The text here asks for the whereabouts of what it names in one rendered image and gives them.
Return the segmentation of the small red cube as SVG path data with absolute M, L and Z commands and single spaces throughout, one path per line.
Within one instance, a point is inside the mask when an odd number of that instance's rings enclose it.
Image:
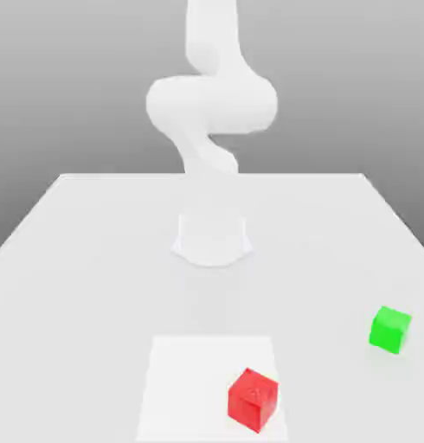
M 228 389 L 228 416 L 260 433 L 277 407 L 278 395 L 278 382 L 246 368 Z

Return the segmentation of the small green cube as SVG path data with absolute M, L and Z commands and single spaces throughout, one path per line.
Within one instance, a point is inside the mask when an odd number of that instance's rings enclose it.
M 369 343 L 398 355 L 405 343 L 411 321 L 411 315 L 382 306 L 373 318 Z

